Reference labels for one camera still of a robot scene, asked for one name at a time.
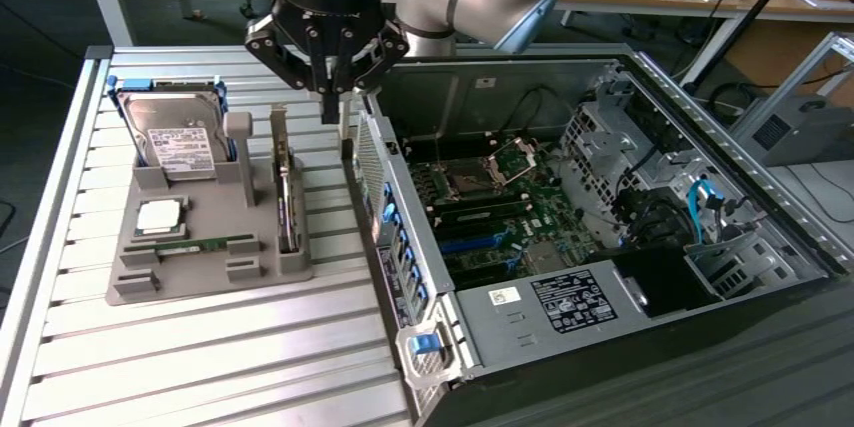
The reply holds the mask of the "graphics card with metal bracket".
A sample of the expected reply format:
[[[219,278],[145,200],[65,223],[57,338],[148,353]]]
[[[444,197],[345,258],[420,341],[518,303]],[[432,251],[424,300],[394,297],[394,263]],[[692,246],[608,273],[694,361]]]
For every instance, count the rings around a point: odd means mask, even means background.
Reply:
[[[279,251],[293,253],[299,250],[296,212],[293,207],[293,166],[287,134],[287,107],[273,104],[269,112],[272,135],[273,181],[277,203]]]

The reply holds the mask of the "open grey PC case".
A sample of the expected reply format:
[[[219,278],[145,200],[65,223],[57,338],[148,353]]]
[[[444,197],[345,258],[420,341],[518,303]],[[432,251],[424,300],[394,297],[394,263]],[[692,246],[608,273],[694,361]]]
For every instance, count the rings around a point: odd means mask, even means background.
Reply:
[[[648,188],[608,204],[582,189],[560,147],[584,94],[618,73],[635,78],[692,144],[658,164]],[[826,334],[854,311],[854,248],[819,217],[817,199],[776,179],[655,62],[620,46],[552,45],[523,56],[471,49],[402,61],[361,96],[347,170],[416,427],[767,424],[802,418],[822,393]],[[602,243],[636,286],[642,330],[502,370],[479,362],[458,293],[408,172],[434,146],[534,139]],[[794,247],[823,282],[736,303],[711,303],[683,249],[755,232]],[[440,352],[408,339],[438,333]]]

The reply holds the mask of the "hard disk with blue carrier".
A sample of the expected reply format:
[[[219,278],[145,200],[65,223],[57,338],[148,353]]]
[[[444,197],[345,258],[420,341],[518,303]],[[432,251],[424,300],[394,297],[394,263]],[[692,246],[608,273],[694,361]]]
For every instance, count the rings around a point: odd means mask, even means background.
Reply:
[[[176,82],[111,75],[107,86],[135,142],[137,165],[160,168],[169,181],[213,178],[215,165],[236,156],[224,133],[221,79]]]

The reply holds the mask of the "metal socket cover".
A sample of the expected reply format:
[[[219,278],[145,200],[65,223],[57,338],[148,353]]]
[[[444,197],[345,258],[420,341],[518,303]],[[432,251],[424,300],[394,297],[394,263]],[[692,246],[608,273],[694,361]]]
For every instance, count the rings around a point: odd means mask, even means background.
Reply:
[[[536,150],[519,137],[507,142],[486,157],[486,168],[492,180],[507,186],[536,167]]]

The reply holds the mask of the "CPU socket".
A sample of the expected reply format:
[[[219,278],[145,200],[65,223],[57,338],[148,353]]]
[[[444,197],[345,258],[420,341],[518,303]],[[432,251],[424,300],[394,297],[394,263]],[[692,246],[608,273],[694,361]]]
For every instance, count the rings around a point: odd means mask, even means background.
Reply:
[[[491,175],[479,158],[454,159],[444,164],[450,187],[460,196],[471,196],[495,189]]]

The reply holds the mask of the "silver CPU chip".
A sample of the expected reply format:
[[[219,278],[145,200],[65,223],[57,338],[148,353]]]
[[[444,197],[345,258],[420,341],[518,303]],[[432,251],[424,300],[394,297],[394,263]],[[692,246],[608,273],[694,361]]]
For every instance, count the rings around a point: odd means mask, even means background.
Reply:
[[[177,234],[183,225],[184,203],[167,198],[144,200],[139,204],[135,237]]]

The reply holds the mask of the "silver disk bay cage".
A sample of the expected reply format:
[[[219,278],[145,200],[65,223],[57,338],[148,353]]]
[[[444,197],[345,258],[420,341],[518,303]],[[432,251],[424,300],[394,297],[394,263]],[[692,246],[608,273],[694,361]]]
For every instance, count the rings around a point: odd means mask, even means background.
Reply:
[[[691,150],[692,144],[635,78],[618,73],[582,97],[560,147],[582,189],[608,204],[626,188],[648,188],[662,159]]]

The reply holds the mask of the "green RAM stick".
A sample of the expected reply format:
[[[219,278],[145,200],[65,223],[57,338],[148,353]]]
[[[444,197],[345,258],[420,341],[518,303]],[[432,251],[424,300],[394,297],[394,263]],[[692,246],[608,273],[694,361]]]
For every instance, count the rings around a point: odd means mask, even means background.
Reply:
[[[196,254],[221,251],[227,248],[225,238],[207,238],[157,243],[155,252],[161,256]]]

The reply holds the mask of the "green motherboard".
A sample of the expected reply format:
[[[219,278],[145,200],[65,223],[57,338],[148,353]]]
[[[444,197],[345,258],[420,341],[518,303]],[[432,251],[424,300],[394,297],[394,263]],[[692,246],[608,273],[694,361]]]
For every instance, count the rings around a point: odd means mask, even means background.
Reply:
[[[486,157],[507,142],[488,140],[483,148],[436,144],[434,153],[412,155],[408,172],[438,246],[442,242],[506,233],[499,247],[443,255],[459,291],[578,266],[602,247],[583,223],[583,213],[562,189],[562,178],[547,165],[550,156],[534,139],[536,167],[507,186],[460,196],[448,185],[444,164]]]

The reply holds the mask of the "blue expansion slot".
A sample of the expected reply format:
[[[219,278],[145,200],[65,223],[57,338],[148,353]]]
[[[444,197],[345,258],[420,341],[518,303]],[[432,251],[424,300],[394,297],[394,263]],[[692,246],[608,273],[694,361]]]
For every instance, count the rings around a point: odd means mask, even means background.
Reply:
[[[500,246],[504,237],[506,233],[496,233],[468,239],[448,240],[439,244],[439,249],[443,255],[472,250],[492,249]]]

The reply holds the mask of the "grey parts rack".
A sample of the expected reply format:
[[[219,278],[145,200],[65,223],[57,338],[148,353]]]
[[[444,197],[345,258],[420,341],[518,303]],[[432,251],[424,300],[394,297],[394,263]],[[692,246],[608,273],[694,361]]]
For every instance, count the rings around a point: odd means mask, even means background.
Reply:
[[[169,181],[157,167],[132,169],[123,222],[107,288],[107,302],[123,305],[301,282],[313,275],[309,253],[303,163],[291,149],[293,207],[299,250],[279,251],[277,203],[272,149],[265,158],[248,155],[251,115],[225,116],[225,134],[235,142],[235,161],[215,165],[215,177]],[[139,204],[176,198],[184,203],[177,234],[135,237]],[[157,243],[225,238],[221,251],[161,256]]]

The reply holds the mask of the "grey power supply unit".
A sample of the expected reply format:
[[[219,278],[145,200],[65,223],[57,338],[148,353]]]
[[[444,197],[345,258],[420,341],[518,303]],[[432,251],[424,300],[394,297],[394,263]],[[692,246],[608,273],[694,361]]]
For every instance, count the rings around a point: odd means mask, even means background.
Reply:
[[[515,367],[648,327],[635,286],[606,260],[459,292],[480,365]]]

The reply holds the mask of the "grey computer tower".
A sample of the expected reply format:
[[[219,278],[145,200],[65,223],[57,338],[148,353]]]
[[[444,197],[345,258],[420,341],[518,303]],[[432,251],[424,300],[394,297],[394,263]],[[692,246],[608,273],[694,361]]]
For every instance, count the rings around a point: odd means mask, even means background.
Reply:
[[[766,167],[854,160],[854,108],[825,96],[794,95],[764,108],[768,98],[748,107],[732,136]]]

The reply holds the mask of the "grey disk bay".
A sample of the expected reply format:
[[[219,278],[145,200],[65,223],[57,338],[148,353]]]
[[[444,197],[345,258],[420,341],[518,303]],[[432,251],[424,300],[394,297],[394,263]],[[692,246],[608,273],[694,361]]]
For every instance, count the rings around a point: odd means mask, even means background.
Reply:
[[[755,232],[715,244],[688,246],[683,252],[711,303],[742,302],[829,279],[791,245]]]

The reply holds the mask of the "aluminium profile frame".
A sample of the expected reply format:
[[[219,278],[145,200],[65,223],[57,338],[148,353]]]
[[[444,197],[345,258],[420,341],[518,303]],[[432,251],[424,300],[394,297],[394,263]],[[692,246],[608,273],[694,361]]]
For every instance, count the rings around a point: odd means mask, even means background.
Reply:
[[[771,105],[815,94],[854,110],[854,33],[831,32],[768,97]]]

